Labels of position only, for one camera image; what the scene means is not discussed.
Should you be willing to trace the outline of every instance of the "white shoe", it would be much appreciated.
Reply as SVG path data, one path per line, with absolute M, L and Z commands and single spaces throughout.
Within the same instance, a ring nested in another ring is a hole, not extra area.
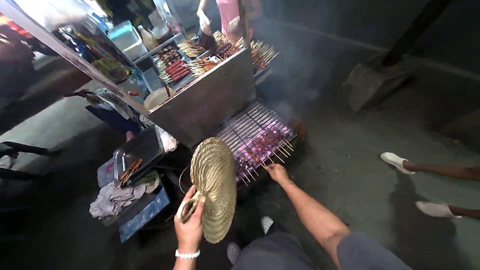
M 403 168 L 403 161 L 407 159 L 403 159 L 397 156 L 394 153 L 385 152 L 380 155 L 380 158 L 390 165 L 394 165 L 399 171 L 403 172 L 404 174 L 414 174 L 415 172 L 411 172 L 405 168 Z
M 240 247 L 232 242 L 227 246 L 227 257 L 228 260 L 232 263 L 232 265 L 235 265 L 237 262 L 237 259 L 239 258 L 240 254 Z
M 265 235 L 267 235 L 268 229 L 270 229 L 270 226 L 272 226 L 273 222 L 273 219 L 269 217 L 262 217 L 260 219 L 260 223 L 262 224 L 262 229 L 264 230 Z
M 461 216 L 454 215 L 446 203 L 431 203 L 418 201 L 415 203 L 417 208 L 423 213 L 436 218 L 461 218 Z

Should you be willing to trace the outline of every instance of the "pink shirt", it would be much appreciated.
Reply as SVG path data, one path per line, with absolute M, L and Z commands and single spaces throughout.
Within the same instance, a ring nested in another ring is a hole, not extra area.
M 222 20 L 222 34 L 227 35 L 228 23 L 240 16 L 238 0 L 216 0 L 220 19 Z

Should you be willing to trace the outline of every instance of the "sausage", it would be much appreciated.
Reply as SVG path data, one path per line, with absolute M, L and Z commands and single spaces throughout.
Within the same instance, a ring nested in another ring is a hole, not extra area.
M 172 80 L 178 81 L 179 79 L 187 76 L 189 73 L 190 73 L 190 70 L 187 69 L 186 71 L 183 71 L 183 72 L 178 73 L 178 74 L 176 74 L 175 76 L 173 76 Z
M 183 71 L 184 69 L 186 69 L 186 67 L 180 65 L 180 66 L 176 66 L 174 69 L 170 70 L 167 73 L 170 74 L 170 75 L 174 75 L 174 74 L 177 74 L 177 73 Z
M 183 67 L 184 67 L 184 66 L 183 66 L 182 64 L 176 65 L 176 66 L 174 66 L 173 68 L 171 68 L 170 70 L 168 70 L 167 73 L 168 73 L 168 74 L 177 73 L 176 70 L 181 69 L 181 68 L 183 68 Z
M 168 73 L 169 70 L 173 69 L 174 67 L 180 65 L 181 63 L 183 63 L 181 60 L 177 60 L 175 61 L 173 64 L 171 64 L 170 66 L 168 66 L 168 68 L 165 69 L 165 71 Z

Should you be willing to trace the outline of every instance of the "gray shorts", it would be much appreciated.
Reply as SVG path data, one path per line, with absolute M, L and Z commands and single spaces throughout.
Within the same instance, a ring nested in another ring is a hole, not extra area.
M 393 253 L 364 233 L 353 232 L 337 249 L 342 270 L 411 270 Z M 234 270 L 313 270 L 316 267 L 300 243 L 288 233 L 277 232 L 257 239 L 244 248 Z

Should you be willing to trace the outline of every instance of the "white bead bracelet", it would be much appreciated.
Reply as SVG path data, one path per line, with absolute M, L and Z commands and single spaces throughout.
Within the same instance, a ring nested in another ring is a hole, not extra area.
M 197 250 L 197 252 L 193 253 L 193 254 L 192 253 L 179 253 L 178 249 L 175 251 L 175 257 L 180 257 L 182 259 L 193 259 L 193 258 L 196 258 L 198 256 L 200 256 L 200 249 Z

